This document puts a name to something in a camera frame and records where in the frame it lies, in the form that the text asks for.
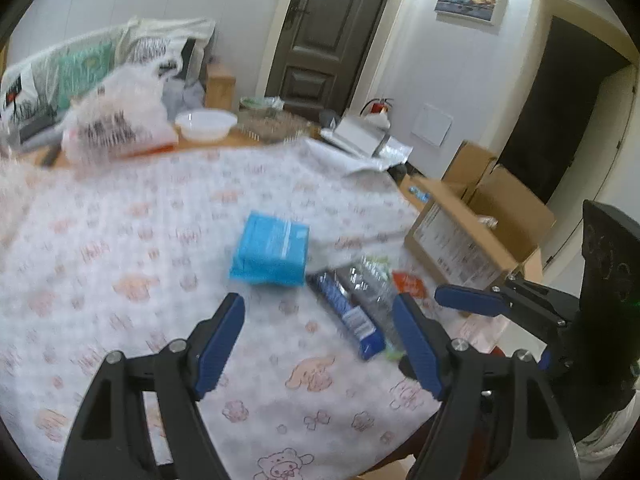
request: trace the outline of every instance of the door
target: door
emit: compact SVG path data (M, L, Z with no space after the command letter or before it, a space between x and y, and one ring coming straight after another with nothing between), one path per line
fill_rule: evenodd
M582 202L594 200L618 154L634 98L636 68L629 65L603 79L574 161L546 203L556 224L543 243L548 264L582 221Z
M291 0L267 83L286 109L313 121L342 114L385 0Z

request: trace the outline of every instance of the door handle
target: door handle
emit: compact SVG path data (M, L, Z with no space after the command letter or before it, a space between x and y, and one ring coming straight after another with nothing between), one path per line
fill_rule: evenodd
M283 30L290 30L293 27L293 22L296 16L299 14L309 14L308 10L300 8L300 2L302 0L291 0L289 3L289 9L284 17L284 23L282 24Z

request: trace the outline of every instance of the red packet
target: red packet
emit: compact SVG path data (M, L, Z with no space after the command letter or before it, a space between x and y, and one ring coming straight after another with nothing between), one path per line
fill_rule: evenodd
M394 283L396 284L398 292L408 292L416 300L423 300L427 297L427 289L418 276L407 274L406 272L400 272L398 270L394 270L391 275L394 278Z

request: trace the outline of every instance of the dark open doorway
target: dark open doorway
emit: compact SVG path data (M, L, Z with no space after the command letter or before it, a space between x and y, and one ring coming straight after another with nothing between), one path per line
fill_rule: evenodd
M266 94L317 121L342 114L353 95L386 0L291 0Z
M628 65L587 31L553 18L538 74L498 160L542 202L574 160L604 78Z

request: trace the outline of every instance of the door frame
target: door frame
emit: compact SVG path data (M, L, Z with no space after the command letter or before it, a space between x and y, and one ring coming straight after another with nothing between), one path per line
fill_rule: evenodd
M280 39L280 32L284 24L284 18L289 9L291 0L278 0L271 28L267 37L267 43L262 55L262 64L260 73L258 74L258 83L255 88L256 96L263 97L269 81L271 73L271 65L276 54L276 47ZM393 48L396 38L398 37L399 21L401 17L402 4L404 0L386 0L385 8L380 16L378 27L370 42L369 52L366 60L362 64L358 82L353 91L351 103L347 108L358 109L364 106L369 99L374 97L378 92L378 86L382 73L390 59L390 51Z
M496 112L479 141L481 146L493 153L502 153L529 97L531 87L540 68L540 62L542 62L551 20L554 16L586 30L608 44L617 53L629 60L640 73L640 53L626 32L614 23L569 0L532 0L521 42L520 55L514 61L512 70L509 72L513 73L514 77L506 86L504 104ZM634 113L635 106L636 100L634 99L630 117ZM624 149L625 140L628 138L628 131L629 122L627 121L622 146L616 153L607 176L596 195L596 198L600 200L603 199L603 195L606 194L606 189L609 187L608 184L620 158L620 153ZM564 242L556 257L544 267L544 282L549 284L559 276L580 251L581 247L582 223L574 229L574 232Z

